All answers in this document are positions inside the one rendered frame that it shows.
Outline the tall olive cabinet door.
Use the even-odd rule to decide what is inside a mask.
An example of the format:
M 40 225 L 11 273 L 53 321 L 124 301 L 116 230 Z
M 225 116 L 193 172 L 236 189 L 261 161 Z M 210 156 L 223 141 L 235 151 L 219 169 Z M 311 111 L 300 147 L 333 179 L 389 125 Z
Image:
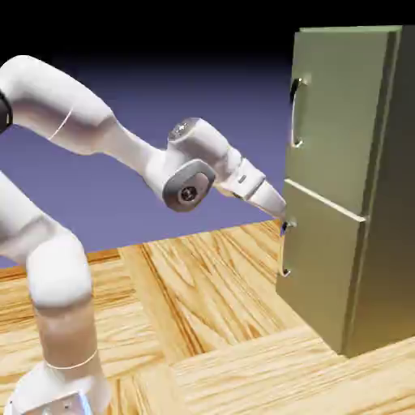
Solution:
M 299 148 L 287 148 L 285 174 L 364 216 L 400 26 L 303 28 L 295 35 L 292 81 L 299 91 Z

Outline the olive green cabinet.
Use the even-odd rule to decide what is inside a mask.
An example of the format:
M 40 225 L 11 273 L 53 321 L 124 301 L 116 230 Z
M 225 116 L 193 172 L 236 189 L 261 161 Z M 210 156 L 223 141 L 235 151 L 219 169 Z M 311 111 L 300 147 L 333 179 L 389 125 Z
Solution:
M 415 336 L 415 25 L 400 27 L 348 299 L 348 357 Z

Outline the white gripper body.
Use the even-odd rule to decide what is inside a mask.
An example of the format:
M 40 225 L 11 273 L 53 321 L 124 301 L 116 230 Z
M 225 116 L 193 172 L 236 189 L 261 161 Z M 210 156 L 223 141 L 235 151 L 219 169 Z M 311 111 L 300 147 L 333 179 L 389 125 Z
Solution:
M 248 203 L 274 218 L 283 219 L 285 217 L 286 202 L 267 180 L 260 184 L 248 199 Z

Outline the short olive cabinet door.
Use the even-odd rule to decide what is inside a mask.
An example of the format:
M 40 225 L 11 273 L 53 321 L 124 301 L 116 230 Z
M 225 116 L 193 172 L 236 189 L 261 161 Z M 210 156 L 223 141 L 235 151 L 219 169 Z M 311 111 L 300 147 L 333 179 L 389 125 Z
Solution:
M 285 221 L 295 220 L 284 239 L 284 265 L 276 292 L 336 352 L 343 348 L 351 283 L 366 218 L 286 179 Z

